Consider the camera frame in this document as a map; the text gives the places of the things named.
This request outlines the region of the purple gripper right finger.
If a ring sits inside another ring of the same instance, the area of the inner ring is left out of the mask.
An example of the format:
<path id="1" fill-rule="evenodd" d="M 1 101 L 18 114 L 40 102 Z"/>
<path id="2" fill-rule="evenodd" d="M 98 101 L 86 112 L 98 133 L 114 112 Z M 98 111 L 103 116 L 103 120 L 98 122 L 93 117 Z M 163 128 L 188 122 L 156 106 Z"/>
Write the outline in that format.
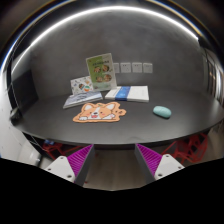
<path id="1" fill-rule="evenodd" d="M 170 154 L 161 155 L 141 144 L 135 145 L 134 153 L 147 184 L 184 169 Z"/>

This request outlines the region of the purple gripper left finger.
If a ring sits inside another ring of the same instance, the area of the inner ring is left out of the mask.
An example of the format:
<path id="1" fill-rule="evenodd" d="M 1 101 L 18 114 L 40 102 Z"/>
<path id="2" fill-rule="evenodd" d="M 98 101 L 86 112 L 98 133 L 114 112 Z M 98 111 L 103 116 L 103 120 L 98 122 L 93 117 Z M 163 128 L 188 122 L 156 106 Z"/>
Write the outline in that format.
<path id="1" fill-rule="evenodd" d="M 68 157 L 59 156 L 46 168 L 46 171 L 83 186 L 94 155 L 94 145 L 91 144 Z"/>

